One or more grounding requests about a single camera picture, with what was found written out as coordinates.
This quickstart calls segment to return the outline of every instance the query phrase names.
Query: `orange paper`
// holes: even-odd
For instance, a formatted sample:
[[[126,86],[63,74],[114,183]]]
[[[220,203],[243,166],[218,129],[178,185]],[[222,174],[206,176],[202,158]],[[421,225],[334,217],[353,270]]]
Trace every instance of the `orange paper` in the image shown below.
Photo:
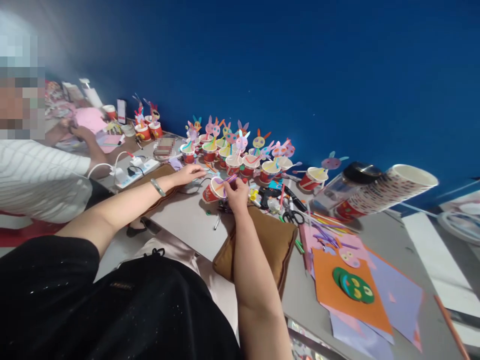
[[[336,255],[332,255],[323,250],[312,248],[312,252],[317,300],[322,304],[393,335],[392,326],[390,325],[389,318],[385,312],[367,262],[359,259],[360,267],[353,268],[348,266],[340,258],[338,251]],[[375,296],[375,301],[371,304],[366,304],[349,298],[334,281],[333,271],[336,267],[343,268],[349,273],[365,280],[365,282],[370,285]]]

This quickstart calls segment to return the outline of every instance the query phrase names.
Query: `bracelet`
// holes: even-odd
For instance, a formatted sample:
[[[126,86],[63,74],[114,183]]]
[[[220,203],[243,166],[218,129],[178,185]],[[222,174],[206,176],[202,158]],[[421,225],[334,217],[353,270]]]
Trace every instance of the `bracelet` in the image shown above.
[[[157,182],[157,180],[155,180],[154,178],[151,178],[150,179],[150,182],[151,184],[153,185],[153,187],[155,188],[155,190],[158,191],[158,193],[160,194],[160,196],[162,197],[166,197],[167,194],[165,194],[165,191],[162,190],[162,188],[159,186],[159,183]]]

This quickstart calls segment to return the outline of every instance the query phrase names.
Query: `black shirt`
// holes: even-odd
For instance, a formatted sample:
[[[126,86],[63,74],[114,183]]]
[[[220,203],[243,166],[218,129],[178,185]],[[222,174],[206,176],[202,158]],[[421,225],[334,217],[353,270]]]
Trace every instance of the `black shirt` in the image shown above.
[[[93,283],[97,248],[42,236],[0,258],[0,359],[241,359],[200,276],[155,253]]]

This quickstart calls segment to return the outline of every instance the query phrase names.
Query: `woman's left hand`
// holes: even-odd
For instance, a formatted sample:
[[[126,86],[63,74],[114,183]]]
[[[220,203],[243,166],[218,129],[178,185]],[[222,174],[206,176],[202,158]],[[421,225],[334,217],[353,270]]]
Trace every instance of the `woman's left hand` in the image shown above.
[[[193,180],[202,178],[207,175],[207,172],[199,164],[187,164],[179,171],[172,174],[174,186],[185,185],[191,183]]]

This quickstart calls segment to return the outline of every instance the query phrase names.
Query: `black scissors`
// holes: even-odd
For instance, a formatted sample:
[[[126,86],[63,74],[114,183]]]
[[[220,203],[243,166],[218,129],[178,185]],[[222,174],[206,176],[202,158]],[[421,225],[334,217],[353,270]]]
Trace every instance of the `black scissors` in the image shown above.
[[[294,210],[292,198],[288,200],[288,206],[285,207],[285,212],[281,218],[284,223],[296,223],[297,226],[305,223],[304,216],[298,211]]]

